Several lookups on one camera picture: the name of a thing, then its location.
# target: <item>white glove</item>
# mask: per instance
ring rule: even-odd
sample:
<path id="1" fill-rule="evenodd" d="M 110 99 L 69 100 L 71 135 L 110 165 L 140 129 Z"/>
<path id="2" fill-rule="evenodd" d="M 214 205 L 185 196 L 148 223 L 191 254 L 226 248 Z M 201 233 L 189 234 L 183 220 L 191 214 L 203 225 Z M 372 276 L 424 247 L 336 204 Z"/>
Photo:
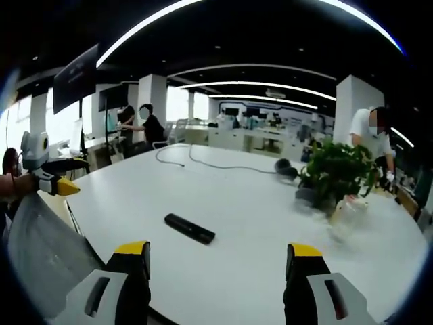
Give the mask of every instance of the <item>white glove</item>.
<path id="1" fill-rule="evenodd" d="M 394 176 L 394 174 L 392 173 L 392 171 L 388 171 L 388 172 L 386 173 L 386 179 L 387 179 L 390 183 L 392 183 L 392 182 L 394 181 L 394 178 L 395 178 L 395 176 Z"/>

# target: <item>person in black shirt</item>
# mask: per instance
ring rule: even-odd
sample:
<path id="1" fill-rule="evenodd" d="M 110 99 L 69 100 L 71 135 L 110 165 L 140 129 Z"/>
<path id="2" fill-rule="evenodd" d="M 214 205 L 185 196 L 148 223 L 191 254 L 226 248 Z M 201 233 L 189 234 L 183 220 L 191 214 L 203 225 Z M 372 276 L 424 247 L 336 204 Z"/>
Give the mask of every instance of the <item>person in black shirt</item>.
<path id="1" fill-rule="evenodd" d="M 165 141 L 166 138 L 164 136 L 164 127 L 160 124 L 160 121 L 156 118 L 155 115 L 153 115 L 154 107 L 152 104 L 144 104 L 141 105 L 139 108 L 139 111 L 142 109 L 147 108 L 149 111 L 149 116 L 147 117 L 146 122 L 144 122 L 142 125 L 138 127 L 134 127 L 133 125 L 126 125 L 122 124 L 121 127 L 131 130 L 131 131 L 144 131 L 144 134 L 146 136 L 146 142 L 144 144 L 140 144 L 139 147 L 137 147 L 137 153 L 143 153 L 150 150 L 153 150 L 152 144 L 154 142 L 159 141 Z"/>

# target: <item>black remote control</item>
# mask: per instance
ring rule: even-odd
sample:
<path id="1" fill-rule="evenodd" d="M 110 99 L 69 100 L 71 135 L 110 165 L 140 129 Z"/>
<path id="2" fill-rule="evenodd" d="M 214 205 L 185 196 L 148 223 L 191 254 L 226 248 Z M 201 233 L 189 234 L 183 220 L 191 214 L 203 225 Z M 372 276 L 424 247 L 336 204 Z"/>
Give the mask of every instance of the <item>black remote control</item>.
<path id="1" fill-rule="evenodd" d="M 164 218 L 167 225 L 176 229 L 178 232 L 201 242 L 202 244 L 210 244 L 215 238 L 215 233 L 204 229 L 184 218 L 170 213 Z"/>

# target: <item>desk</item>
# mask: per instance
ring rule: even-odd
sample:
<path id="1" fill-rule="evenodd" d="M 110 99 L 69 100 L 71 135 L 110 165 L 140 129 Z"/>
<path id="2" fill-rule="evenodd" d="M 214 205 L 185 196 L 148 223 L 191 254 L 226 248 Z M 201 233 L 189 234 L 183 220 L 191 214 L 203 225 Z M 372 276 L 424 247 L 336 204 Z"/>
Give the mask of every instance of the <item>desk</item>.
<path id="1" fill-rule="evenodd" d="M 76 181 L 68 202 L 87 240 L 107 262 L 121 244 L 151 242 L 150 307 L 180 325 L 284 325 L 289 242 L 323 252 L 367 298 L 379 322 L 396 311 L 428 251 L 417 224 L 393 199 L 367 197 L 368 214 L 348 242 L 328 224 L 296 212 L 295 187 L 275 175 L 215 169 L 193 162 L 178 144 L 121 161 Z M 274 158 L 193 146 L 191 155 L 218 166 L 273 170 Z M 178 214 L 217 235 L 204 246 L 164 223 Z"/>

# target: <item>white robot part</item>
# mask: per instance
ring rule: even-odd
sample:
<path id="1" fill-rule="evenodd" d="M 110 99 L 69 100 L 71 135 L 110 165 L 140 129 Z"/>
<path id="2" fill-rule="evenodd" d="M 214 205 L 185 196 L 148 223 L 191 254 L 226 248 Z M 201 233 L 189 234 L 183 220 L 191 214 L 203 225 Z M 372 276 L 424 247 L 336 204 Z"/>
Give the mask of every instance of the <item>white robot part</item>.
<path id="1" fill-rule="evenodd" d="M 49 160 L 49 142 L 46 132 L 30 134 L 24 132 L 21 141 L 22 166 L 24 169 L 34 171 Z"/>

